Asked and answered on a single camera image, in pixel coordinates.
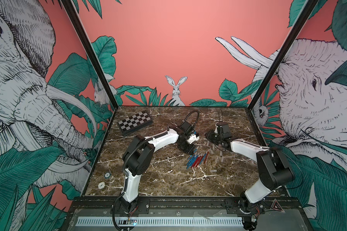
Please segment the blue knife bottom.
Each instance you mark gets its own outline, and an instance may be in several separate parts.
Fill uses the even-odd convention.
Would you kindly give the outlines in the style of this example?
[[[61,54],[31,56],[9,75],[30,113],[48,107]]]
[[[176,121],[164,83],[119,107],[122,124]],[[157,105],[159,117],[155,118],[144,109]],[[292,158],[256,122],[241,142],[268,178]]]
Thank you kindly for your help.
[[[201,158],[200,162],[197,165],[198,167],[206,160],[208,154],[209,154],[209,152],[207,152],[206,154],[203,155],[203,157]]]

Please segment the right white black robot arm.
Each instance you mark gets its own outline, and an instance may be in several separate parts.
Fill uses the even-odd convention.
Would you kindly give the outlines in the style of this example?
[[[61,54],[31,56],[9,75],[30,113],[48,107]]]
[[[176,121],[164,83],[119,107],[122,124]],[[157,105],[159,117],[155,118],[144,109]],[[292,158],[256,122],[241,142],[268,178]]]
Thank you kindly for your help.
[[[241,205],[243,206],[255,205],[276,189],[295,179],[292,167],[282,151],[235,138],[226,122],[216,123],[216,128],[207,132],[205,137],[213,144],[257,163],[259,178],[242,194]]]

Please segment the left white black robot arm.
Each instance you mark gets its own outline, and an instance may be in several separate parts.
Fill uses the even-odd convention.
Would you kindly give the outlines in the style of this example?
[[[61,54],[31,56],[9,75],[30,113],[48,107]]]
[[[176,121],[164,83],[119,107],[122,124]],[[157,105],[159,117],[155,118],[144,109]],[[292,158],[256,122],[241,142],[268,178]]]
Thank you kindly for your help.
[[[135,136],[122,158],[122,172],[125,180],[121,201],[130,205],[137,200],[141,175],[150,166],[156,151],[176,144],[183,153],[193,155],[197,151],[194,143],[199,138],[199,133],[188,122],[183,122],[176,127],[168,127],[167,130],[152,136]]]

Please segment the black white checkerboard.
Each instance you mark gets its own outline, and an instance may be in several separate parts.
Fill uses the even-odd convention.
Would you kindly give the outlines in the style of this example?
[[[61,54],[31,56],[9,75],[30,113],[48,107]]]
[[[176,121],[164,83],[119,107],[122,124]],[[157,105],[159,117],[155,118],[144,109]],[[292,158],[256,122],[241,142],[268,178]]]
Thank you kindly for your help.
[[[141,111],[117,123],[123,135],[128,135],[153,123],[147,111]]]

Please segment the red warning triangle sticker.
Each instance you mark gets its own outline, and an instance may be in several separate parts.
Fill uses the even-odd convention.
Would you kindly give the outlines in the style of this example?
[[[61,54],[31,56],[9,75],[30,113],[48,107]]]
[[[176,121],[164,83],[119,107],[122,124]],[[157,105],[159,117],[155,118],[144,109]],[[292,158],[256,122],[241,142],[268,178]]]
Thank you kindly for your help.
[[[282,208],[282,206],[276,198],[273,200],[270,208],[274,211],[285,213],[285,210]]]

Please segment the right black frame post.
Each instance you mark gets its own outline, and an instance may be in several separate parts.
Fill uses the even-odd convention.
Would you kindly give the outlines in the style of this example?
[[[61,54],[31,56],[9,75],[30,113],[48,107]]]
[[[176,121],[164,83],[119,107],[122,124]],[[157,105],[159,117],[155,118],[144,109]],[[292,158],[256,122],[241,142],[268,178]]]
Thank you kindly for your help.
[[[292,29],[290,30],[286,40],[284,41],[283,45],[281,46],[279,53],[277,54],[275,60],[273,61],[271,67],[269,68],[266,76],[264,77],[263,81],[261,82],[261,84],[260,84],[255,96],[253,97],[251,103],[248,105],[248,107],[247,107],[248,110],[252,110],[255,107],[257,100],[261,97],[266,86],[271,81],[272,77],[275,75],[276,70],[279,67],[279,65],[281,64],[283,58],[288,54],[295,39],[297,38],[297,36],[299,35],[303,26],[307,22],[309,16],[311,15],[311,13],[314,10],[317,3],[318,3],[318,0],[309,0],[309,1],[306,1],[304,3],[295,23],[292,26]]]

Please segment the black frame post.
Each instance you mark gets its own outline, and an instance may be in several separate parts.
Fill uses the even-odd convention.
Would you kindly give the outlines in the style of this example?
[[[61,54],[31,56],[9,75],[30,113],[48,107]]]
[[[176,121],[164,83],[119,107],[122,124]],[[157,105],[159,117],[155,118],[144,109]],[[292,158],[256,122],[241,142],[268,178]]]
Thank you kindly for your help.
[[[97,58],[96,56],[96,53],[93,49],[93,46],[88,38],[88,35],[84,29],[84,26],[78,16],[78,13],[76,12],[76,8],[74,6],[74,3],[73,1],[69,1],[69,0],[62,0],[61,1],[82,45],[83,45],[83,48],[85,49],[86,51],[86,54],[94,68],[94,70],[96,71],[96,74],[99,78],[99,80],[101,81],[106,93],[107,93],[107,96],[109,97],[109,100],[111,101],[111,104],[113,106],[113,109],[116,110],[119,108],[118,104],[117,104],[117,101],[110,89],[110,85],[109,83],[107,82],[106,80],[106,77],[105,77],[105,74],[103,72],[103,69],[102,69],[102,66],[99,62],[99,59]]]
[[[255,96],[253,97],[251,103],[248,105],[248,107],[247,107],[248,110],[252,110],[255,107],[257,100],[261,97],[266,86],[271,81],[272,77],[275,75],[276,70],[279,67],[279,65],[281,64],[283,58],[288,54],[295,39],[297,38],[297,36],[299,35],[303,26],[307,22],[309,16],[311,15],[311,13],[314,10],[317,3],[318,3],[318,0],[309,0],[309,1],[306,1],[304,3],[295,23],[292,26],[292,29],[290,30],[286,40],[284,41],[283,45],[281,46],[279,53],[277,54],[275,60],[273,61],[271,67],[269,68],[266,76],[264,77],[263,81],[261,82],[261,84],[260,84]]]

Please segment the black front rail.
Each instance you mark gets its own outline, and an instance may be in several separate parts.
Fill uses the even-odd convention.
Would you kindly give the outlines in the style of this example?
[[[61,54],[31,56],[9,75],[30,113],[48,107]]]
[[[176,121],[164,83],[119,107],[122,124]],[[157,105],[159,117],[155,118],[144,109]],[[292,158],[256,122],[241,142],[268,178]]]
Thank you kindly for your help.
[[[110,212],[117,196],[85,196],[77,197],[73,200],[69,213],[75,213],[77,209],[103,209]],[[239,197],[220,196],[220,197],[192,197],[192,196],[140,196],[138,198],[137,214],[148,214],[154,209],[194,209],[194,210],[215,210],[224,209],[228,214],[239,214],[241,212]],[[264,212],[267,210],[274,211],[272,205],[274,201],[280,204],[280,207],[287,211],[292,209],[302,210],[298,199],[293,197],[267,197],[258,205],[258,208],[251,206],[248,211],[252,213]]]

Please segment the left black frame post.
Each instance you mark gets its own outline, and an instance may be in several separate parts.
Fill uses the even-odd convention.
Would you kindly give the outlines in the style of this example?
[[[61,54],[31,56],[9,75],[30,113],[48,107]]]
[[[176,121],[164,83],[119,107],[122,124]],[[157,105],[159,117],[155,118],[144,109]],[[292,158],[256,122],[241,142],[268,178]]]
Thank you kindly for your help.
[[[106,93],[107,93],[107,96],[109,97],[109,100],[111,101],[111,104],[113,106],[113,109],[116,110],[119,108],[118,104],[117,104],[117,101],[110,89],[110,85],[109,83],[107,82],[106,80],[106,77],[105,77],[105,74],[103,72],[103,69],[102,69],[102,66],[99,62],[99,59],[97,58],[96,56],[96,53],[93,49],[93,46],[88,38],[88,35],[84,29],[84,26],[78,16],[78,13],[76,12],[76,8],[74,6],[74,3],[73,1],[69,1],[69,0],[62,0],[61,1],[82,45],[83,45],[83,48],[85,49],[86,51],[86,54],[94,68],[94,70],[96,71],[96,74],[99,78],[99,80],[101,81]]]

